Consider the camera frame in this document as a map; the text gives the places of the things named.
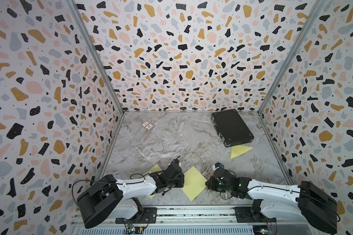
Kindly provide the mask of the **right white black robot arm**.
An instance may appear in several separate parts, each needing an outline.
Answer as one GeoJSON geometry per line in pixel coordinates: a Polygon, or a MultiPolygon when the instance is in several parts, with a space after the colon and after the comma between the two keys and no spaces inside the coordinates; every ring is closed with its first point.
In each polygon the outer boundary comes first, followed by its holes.
{"type": "Polygon", "coordinates": [[[217,163],[206,186],[214,192],[228,193],[232,198],[252,201],[249,209],[236,209],[238,219],[269,224],[307,222],[321,232],[337,233],[340,221],[337,202],[311,182],[302,181],[299,185],[264,183],[238,177],[217,163]]]}

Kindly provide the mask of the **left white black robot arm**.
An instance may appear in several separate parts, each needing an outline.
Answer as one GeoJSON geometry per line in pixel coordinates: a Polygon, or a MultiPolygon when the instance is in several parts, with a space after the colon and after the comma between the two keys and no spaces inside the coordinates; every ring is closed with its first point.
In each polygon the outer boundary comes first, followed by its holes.
{"type": "Polygon", "coordinates": [[[139,196],[165,194],[173,188],[183,188],[183,185],[184,174],[176,158],[165,170],[151,172],[138,179],[121,180],[112,174],[106,175],[73,199],[85,228],[91,229],[108,218],[136,222],[145,213],[139,196]]]}

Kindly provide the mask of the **yellow square paper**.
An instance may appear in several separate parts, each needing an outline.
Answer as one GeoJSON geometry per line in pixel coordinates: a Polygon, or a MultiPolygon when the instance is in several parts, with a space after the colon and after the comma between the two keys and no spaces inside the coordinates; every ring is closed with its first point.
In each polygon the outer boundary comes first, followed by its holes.
{"type": "Polygon", "coordinates": [[[146,173],[146,177],[148,177],[151,173],[155,173],[158,172],[160,173],[162,171],[162,169],[160,168],[160,166],[157,164],[155,165],[153,168],[151,168],[147,173],[146,173]]]}
{"type": "Polygon", "coordinates": [[[236,158],[242,154],[245,154],[246,152],[252,150],[253,148],[250,146],[233,146],[231,147],[231,153],[230,153],[230,159],[236,158]]]}
{"type": "Polygon", "coordinates": [[[205,188],[206,178],[193,166],[184,174],[182,191],[193,201],[205,188]]]}

